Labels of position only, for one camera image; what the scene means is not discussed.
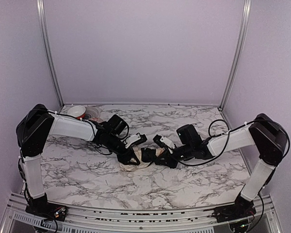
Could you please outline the cream and black umbrella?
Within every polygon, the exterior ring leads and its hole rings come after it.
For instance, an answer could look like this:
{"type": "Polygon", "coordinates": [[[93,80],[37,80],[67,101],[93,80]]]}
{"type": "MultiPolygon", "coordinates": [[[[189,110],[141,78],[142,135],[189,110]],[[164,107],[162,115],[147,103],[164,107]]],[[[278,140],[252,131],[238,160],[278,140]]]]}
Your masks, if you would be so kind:
{"type": "Polygon", "coordinates": [[[164,153],[165,149],[151,149],[133,147],[129,154],[130,158],[127,161],[121,159],[119,166],[122,171],[133,172],[138,169],[143,169],[154,163],[159,156],[164,153]]]}

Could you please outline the red patterned bowl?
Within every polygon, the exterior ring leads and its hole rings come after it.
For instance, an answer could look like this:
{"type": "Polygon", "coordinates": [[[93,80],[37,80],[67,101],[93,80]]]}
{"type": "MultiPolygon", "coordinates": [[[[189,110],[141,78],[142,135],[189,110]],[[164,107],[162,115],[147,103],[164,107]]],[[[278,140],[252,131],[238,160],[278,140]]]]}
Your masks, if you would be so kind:
{"type": "Polygon", "coordinates": [[[89,121],[102,123],[104,120],[99,118],[99,117],[92,117],[92,118],[89,119],[89,121]]]}

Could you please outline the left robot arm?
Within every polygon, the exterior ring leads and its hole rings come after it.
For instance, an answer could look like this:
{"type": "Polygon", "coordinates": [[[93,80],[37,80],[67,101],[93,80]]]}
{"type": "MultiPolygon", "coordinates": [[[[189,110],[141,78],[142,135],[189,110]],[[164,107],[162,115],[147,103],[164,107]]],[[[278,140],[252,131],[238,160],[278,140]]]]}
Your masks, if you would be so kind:
{"type": "Polygon", "coordinates": [[[51,112],[43,104],[36,105],[16,128],[20,147],[18,169],[25,183],[24,194],[28,202],[26,212],[58,221],[64,221],[66,217],[67,207],[50,203],[43,187],[40,158],[48,136],[59,135],[93,142],[115,153],[120,163],[139,165],[140,160],[132,147],[145,142],[147,137],[137,133],[121,138],[123,130],[128,129],[128,124],[117,115],[97,123],[51,112]]]}

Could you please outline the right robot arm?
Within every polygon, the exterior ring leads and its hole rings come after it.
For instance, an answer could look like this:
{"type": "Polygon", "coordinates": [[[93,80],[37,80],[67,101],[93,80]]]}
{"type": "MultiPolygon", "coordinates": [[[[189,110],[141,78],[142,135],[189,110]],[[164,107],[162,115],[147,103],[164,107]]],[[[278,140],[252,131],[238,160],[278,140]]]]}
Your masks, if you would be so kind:
{"type": "Polygon", "coordinates": [[[163,154],[155,161],[158,165],[175,168],[178,164],[190,166],[191,159],[200,160],[199,166],[209,164],[227,152],[238,150],[244,153],[253,148],[257,162],[250,169],[250,177],[232,204],[225,204],[213,210],[217,222],[237,220],[256,214],[254,199],[269,183],[276,168],[287,156],[291,142],[286,130],[266,114],[244,122],[234,129],[202,139],[192,124],[177,129],[181,146],[165,136],[156,135],[153,141],[162,148],[163,154]]]}

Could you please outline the orange bowl white inside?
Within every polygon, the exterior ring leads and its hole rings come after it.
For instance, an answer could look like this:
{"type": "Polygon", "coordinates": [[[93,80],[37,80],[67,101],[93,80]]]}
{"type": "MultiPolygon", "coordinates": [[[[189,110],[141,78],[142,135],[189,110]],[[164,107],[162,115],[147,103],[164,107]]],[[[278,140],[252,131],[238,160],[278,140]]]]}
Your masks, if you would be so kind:
{"type": "Polygon", "coordinates": [[[85,113],[86,113],[86,108],[81,105],[73,106],[67,111],[67,114],[69,116],[75,117],[77,119],[84,118],[85,113]]]}

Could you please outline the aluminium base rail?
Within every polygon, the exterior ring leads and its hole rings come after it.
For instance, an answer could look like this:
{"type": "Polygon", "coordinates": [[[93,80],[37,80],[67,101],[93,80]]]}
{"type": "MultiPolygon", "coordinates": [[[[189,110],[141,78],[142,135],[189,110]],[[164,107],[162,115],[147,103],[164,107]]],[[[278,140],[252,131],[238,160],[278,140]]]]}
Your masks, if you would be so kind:
{"type": "Polygon", "coordinates": [[[0,224],[0,233],[280,233],[270,196],[256,198],[256,213],[218,222],[217,205],[171,210],[120,210],[67,205],[64,221],[53,222],[25,211],[23,195],[12,193],[0,224]]]}

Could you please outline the right aluminium frame post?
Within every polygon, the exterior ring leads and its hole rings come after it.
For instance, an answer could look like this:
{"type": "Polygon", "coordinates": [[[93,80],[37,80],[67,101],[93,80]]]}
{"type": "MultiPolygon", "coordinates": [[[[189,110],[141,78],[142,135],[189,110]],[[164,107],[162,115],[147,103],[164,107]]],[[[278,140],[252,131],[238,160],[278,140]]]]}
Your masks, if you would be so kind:
{"type": "Polygon", "coordinates": [[[221,99],[220,106],[219,106],[221,111],[224,111],[224,109],[227,105],[228,98],[230,96],[232,86],[233,86],[233,83],[234,83],[235,78],[236,78],[238,64],[240,61],[240,57],[241,57],[241,54],[242,54],[242,51],[244,48],[245,39],[246,39],[246,35],[247,35],[251,8],[252,8],[252,1],[245,0],[244,4],[243,4],[239,35],[238,35],[236,48],[235,48],[235,52],[234,52],[234,56],[233,56],[233,60],[232,60],[232,65],[231,65],[230,72],[228,75],[228,79],[227,79],[226,87],[225,87],[225,90],[223,93],[223,97],[221,99]]]}

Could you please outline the aluminium frame post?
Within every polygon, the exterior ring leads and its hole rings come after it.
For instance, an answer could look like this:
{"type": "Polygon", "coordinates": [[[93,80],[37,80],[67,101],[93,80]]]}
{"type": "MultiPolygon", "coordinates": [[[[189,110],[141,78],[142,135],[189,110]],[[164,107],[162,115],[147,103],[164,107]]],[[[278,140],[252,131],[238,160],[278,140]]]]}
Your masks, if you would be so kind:
{"type": "Polygon", "coordinates": [[[62,109],[64,107],[64,100],[60,91],[60,86],[59,86],[59,82],[58,82],[58,78],[57,78],[57,74],[55,70],[55,65],[52,58],[51,46],[50,46],[49,34],[48,34],[48,28],[47,28],[47,20],[46,20],[46,15],[45,15],[45,8],[44,8],[44,1],[37,0],[36,5],[37,5],[37,13],[39,17],[41,35],[42,35],[42,40],[43,40],[49,72],[50,72],[52,84],[54,87],[55,95],[57,98],[57,102],[60,108],[62,109]]]}
{"type": "Polygon", "coordinates": [[[239,35],[238,35],[236,48],[235,48],[235,52],[234,52],[234,56],[233,56],[233,60],[232,60],[232,65],[231,65],[230,72],[228,75],[228,79],[227,79],[226,87],[225,87],[225,90],[223,93],[223,97],[221,99],[220,106],[219,106],[221,111],[224,111],[224,109],[227,105],[228,98],[230,96],[232,86],[233,86],[233,83],[234,83],[235,78],[236,78],[238,64],[240,61],[240,57],[241,57],[241,54],[242,54],[242,51],[244,48],[245,39],[246,39],[246,35],[247,35],[251,8],[252,8],[252,1],[245,0],[244,4],[243,4],[239,35]]]}

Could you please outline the left aluminium frame post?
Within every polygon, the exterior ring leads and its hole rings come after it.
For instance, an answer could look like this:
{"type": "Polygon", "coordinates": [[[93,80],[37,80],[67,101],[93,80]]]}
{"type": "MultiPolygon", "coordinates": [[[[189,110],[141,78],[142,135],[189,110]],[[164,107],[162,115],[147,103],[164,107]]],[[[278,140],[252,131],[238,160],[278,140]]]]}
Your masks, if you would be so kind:
{"type": "Polygon", "coordinates": [[[57,98],[57,102],[60,108],[62,109],[64,107],[64,100],[60,91],[60,86],[59,86],[59,82],[58,82],[58,78],[57,78],[57,74],[55,70],[55,65],[52,58],[51,46],[50,46],[49,34],[48,34],[48,28],[47,28],[47,20],[46,20],[46,15],[45,15],[45,8],[44,8],[44,1],[37,0],[36,5],[37,5],[37,13],[39,17],[41,35],[42,35],[42,40],[43,40],[49,72],[50,72],[52,84],[54,87],[55,95],[57,98]]]}

